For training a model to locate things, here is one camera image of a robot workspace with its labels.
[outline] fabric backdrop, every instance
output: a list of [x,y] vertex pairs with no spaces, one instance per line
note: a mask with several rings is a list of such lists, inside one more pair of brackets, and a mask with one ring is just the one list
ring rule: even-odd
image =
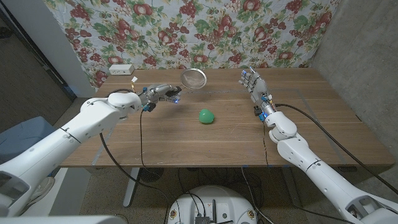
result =
[[135,69],[307,67],[340,0],[44,0],[93,88]]

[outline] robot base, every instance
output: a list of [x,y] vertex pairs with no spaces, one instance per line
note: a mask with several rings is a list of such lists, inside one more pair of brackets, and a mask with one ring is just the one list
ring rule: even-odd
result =
[[184,194],[171,206],[168,224],[257,223],[256,213],[250,202],[231,189],[206,185],[192,189],[190,193],[202,199],[207,218],[203,217],[203,205],[199,198],[192,195],[194,202],[189,194]]

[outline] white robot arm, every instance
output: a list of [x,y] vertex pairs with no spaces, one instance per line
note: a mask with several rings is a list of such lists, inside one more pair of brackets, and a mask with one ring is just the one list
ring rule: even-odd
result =
[[239,83],[257,105],[256,116],[272,128],[269,136],[277,143],[278,153],[304,171],[345,220],[355,224],[398,223],[398,204],[357,189],[311,151],[296,125],[276,111],[267,85],[257,72],[252,68],[251,73],[243,71]]
[[181,88],[151,85],[141,93],[112,93],[87,100],[80,113],[28,150],[0,165],[0,217],[18,215],[42,179],[89,138],[115,127],[139,108],[152,111],[158,101],[177,103]]

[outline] table top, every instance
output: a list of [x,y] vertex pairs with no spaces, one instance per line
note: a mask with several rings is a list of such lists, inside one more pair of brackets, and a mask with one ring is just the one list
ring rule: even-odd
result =
[[[388,150],[376,139],[332,87],[312,68],[257,69],[265,79],[274,103],[296,106],[310,114],[352,154],[370,166],[394,163]],[[109,77],[95,97],[104,97],[117,88],[131,88],[133,76],[137,90],[153,83],[180,85],[182,70],[136,70],[128,76]],[[200,90],[183,89],[178,104],[160,102],[152,112],[142,114],[143,159],[147,167],[240,167],[266,166],[263,124],[254,115],[250,94],[238,83],[241,69],[204,70],[207,84]],[[209,109],[212,124],[201,124],[199,112]],[[298,128],[310,149],[331,166],[357,165],[304,115],[279,107]],[[128,167],[142,167],[140,113],[109,133],[107,145],[115,159]],[[270,166],[284,166],[277,145],[268,136],[267,160]],[[61,166],[114,166],[103,150],[99,136],[80,146]]]

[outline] white power strip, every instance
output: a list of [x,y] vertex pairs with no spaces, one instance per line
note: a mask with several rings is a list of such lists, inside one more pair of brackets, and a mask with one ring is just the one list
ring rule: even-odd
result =
[[131,75],[134,67],[132,65],[112,65],[109,71],[112,75]]

